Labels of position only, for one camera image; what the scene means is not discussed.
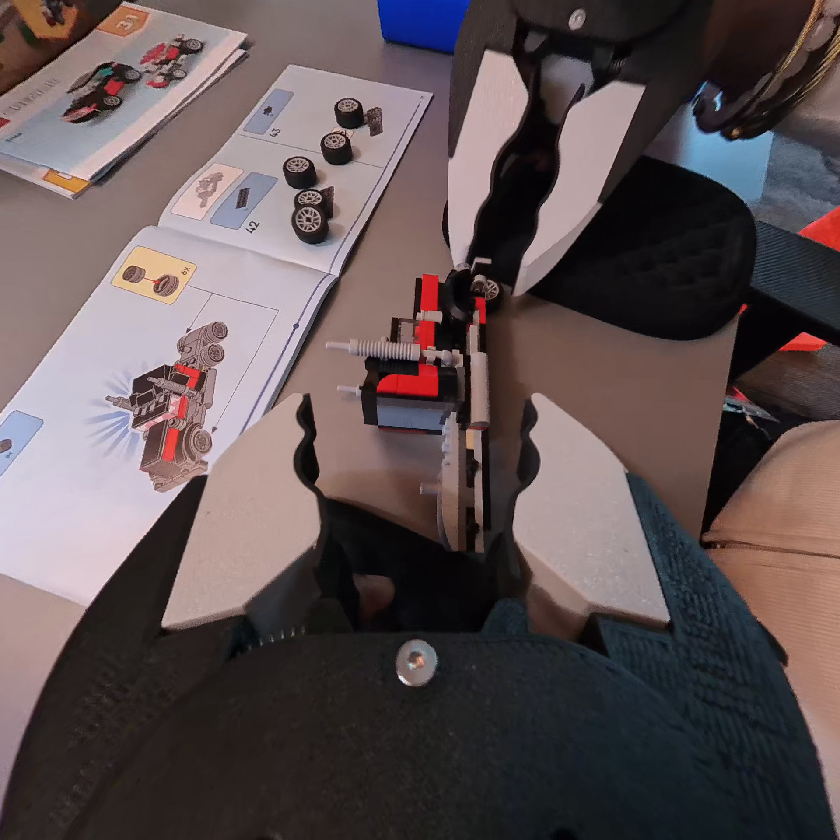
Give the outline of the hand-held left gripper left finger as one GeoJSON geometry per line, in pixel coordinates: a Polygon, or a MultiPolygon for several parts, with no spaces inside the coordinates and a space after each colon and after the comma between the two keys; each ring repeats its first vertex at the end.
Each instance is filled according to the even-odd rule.
{"type": "Polygon", "coordinates": [[[308,394],[289,395],[206,477],[161,627],[245,618],[256,631],[351,631],[359,597],[317,487],[308,394]]]}

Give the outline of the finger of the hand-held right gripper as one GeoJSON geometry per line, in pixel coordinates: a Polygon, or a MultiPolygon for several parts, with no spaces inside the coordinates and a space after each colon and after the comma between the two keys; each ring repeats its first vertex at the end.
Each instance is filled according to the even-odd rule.
{"type": "Polygon", "coordinates": [[[521,161],[509,150],[529,106],[511,54],[485,51],[455,151],[449,158],[449,249],[494,253],[522,203],[512,177],[521,161]]]}
{"type": "Polygon", "coordinates": [[[570,107],[558,140],[558,174],[521,258],[516,296],[557,266],[601,208],[602,189],[644,92],[643,85],[614,80],[570,107]]]}

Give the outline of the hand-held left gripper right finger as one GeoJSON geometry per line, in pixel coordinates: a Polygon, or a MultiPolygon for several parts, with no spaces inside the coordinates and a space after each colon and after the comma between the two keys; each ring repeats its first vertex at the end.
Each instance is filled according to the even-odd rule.
{"type": "Polygon", "coordinates": [[[517,622],[669,624],[622,461],[538,392],[525,402],[519,440],[518,483],[489,549],[517,622]]]}

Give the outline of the red black lego vehicle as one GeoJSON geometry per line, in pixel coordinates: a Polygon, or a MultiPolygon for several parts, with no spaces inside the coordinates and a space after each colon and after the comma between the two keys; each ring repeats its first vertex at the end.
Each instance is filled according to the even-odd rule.
{"type": "Polygon", "coordinates": [[[339,386],[361,404],[364,423],[381,431],[439,436],[438,477],[422,485],[436,500],[437,530],[448,551],[483,553],[491,531],[490,376],[487,318],[505,297],[470,291],[478,265],[446,278],[416,279],[411,318],[393,318],[388,337],[327,342],[364,361],[360,385],[339,386]]]}

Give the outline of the open lego instruction booklet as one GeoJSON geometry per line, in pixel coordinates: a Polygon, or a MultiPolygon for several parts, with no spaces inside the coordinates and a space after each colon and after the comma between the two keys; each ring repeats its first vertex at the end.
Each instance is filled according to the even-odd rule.
{"type": "Polygon", "coordinates": [[[182,485],[269,410],[434,94],[289,66],[173,196],[2,411],[2,576],[87,606],[182,485]],[[340,128],[334,104],[383,110],[340,128]],[[320,141],[346,133],[353,160],[320,141]],[[319,245],[283,162],[334,187],[319,245]]]}

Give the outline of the closed lego instruction booklet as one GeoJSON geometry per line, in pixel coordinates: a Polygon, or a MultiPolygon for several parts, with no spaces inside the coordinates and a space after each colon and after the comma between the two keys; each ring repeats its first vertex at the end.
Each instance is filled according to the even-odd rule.
{"type": "Polygon", "coordinates": [[[2,173],[75,198],[235,67],[248,38],[120,2],[2,94],[2,173]]]}

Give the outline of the lego set box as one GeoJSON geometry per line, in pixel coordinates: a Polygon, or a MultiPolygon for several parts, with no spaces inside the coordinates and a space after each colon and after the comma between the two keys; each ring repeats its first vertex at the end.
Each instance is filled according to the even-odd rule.
{"type": "Polygon", "coordinates": [[[60,56],[119,5],[120,1],[2,1],[1,93],[60,56]]]}

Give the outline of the person's right hand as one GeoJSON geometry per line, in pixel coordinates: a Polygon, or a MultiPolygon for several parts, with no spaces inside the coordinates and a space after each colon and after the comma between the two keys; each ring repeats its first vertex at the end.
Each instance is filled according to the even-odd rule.
{"type": "Polygon", "coordinates": [[[748,94],[784,62],[812,13],[813,1],[719,1],[705,47],[707,83],[729,101],[748,94]]]}

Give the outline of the black quilted pad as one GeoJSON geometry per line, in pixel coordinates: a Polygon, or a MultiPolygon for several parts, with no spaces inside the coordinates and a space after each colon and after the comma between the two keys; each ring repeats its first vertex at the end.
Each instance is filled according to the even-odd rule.
{"type": "Polygon", "coordinates": [[[756,248],[735,192],[643,156],[528,294],[629,332],[700,340],[739,313],[756,248]]]}

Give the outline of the large blue plastic bin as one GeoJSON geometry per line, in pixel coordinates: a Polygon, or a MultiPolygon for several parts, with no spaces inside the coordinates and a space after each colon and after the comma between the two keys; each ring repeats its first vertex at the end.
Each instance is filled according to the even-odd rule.
{"type": "Polygon", "coordinates": [[[378,1],[388,43],[452,55],[469,1],[378,1]]]}

